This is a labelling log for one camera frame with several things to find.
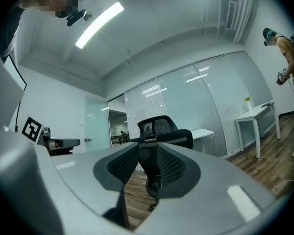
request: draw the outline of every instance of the white ceiling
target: white ceiling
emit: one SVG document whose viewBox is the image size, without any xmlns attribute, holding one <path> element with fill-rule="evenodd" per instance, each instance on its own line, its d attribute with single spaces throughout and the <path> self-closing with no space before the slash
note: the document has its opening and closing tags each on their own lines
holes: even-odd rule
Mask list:
<svg viewBox="0 0 294 235">
<path fill-rule="evenodd" d="M 76 69 L 83 67 L 102 78 L 155 43 L 205 28 L 206 5 L 208 27 L 218 25 L 219 0 L 84 0 L 81 8 L 91 11 L 96 18 L 117 1 L 124 11 L 100 29 L 83 49 L 75 43 L 91 22 L 80 20 L 67 27 L 65 19 L 40 13 L 40 18 L 31 22 L 36 24 L 31 51 L 48 52 L 61 64 L 76 64 Z M 221 0 L 221 19 L 226 17 L 224 8 L 228 1 Z"/>
</svg>

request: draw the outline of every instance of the white desk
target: white desk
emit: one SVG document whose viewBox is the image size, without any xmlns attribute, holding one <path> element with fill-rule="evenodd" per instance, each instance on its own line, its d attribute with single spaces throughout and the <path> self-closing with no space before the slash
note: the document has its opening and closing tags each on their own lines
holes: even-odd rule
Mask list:
<svg viewBox="0 0 294 235">
<path fill-rule="evenodd" d="M 207 136 L 210 136 L 210 135 L 212 135 L 212 137 L 214 137 L 214 134 L 215 134 L 213 131 L 209 131 L 209 130 L 206 130 L 206 129 L 194 130 L 194 131 L 191 131 L 191 133 L 193 135 L 193 140 L 201 139 L 203 137 L 207 137 Z M 200 144 L 201 144 L 202 153 L 206 153 L 206 148 L 205 148 L 204 142 L 202 140 L 200 140 Z"/>
<path fill-rule="evenodd" d="M 271 108 L 274 113 L 274 119 L 275 119 L 275 127 L 276 127 L 276 138 L 280 139 L 280 125 L 279 125 L 279 116 L 276 114 L 274 110 L 274 101 L 270 101 L 270 105 L 263 107 L 264 104 L 258 105 L 254 107 L 251 111 L 246 112 L 239 117 L 236 118 L 236 125 L 239 132 L 239 139 L 240 139 L 240 145 L 241 145 L 241 151 L 244 151 L 244 142 L 243 142 L 243 136 L 242 136 L 242 129 L 239 124 L 239 122 L 244 121 L 252 121 L 255 131 L 255 138 L 256 138 L 256 157 L 257 159 L 260 158 L 260 136 L 263 137 L 263 133 L 259 136 L 259 126 L 258 126 L 258 119 L 261 118 L 264 114 L 266 114 Z"/>
</svg>

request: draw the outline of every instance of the office chair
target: office chair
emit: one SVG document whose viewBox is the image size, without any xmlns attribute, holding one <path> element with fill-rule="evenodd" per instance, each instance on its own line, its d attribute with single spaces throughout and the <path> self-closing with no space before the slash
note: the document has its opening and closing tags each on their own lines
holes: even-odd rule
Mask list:
<svg viewBox="0 0 294 235">
<path fill-rule="evenodd" d="M 178 130 L 169 116 L 158 116 L 139 122 L 140 137 L 130 142 L 139 143 L 138 160 L 147 174 L 146 191 L 158 202 L 157 192 L 161 188 L 161 171 L 158 166 L 158 142 L 175 144 L 192 149 L 193 135 L 189 130 Z"/>
</svg>

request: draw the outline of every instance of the chair backrest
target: chair backrest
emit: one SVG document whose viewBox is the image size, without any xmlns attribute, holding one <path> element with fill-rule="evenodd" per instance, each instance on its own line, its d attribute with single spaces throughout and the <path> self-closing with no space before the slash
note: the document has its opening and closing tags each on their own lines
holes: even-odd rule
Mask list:
<svg viewBox="0 0 294 235">
<path fill-rule="evenodd" d="M 140 121 L 140 138 L 177 131 L 175 123 L 169 116 L 157 116 Z"/>
</svg>

